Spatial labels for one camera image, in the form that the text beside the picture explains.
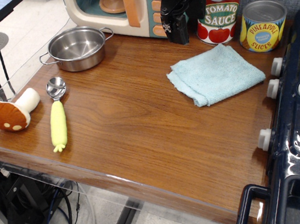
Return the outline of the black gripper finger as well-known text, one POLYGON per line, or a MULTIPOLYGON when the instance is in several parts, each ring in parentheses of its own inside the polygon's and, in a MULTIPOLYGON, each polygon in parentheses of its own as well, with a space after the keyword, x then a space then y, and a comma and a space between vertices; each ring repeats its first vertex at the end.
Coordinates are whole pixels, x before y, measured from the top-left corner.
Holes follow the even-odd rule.
POLYGON ((186 11, 189 17, 189 26, 193 32, 198 31, 198 21, 205 17, 206 0, 190 0, 186 11))
POLYGON ((189 34, 184 11, 181 9, 161 8, 161 23, 170 42, 188 44, 189 34))

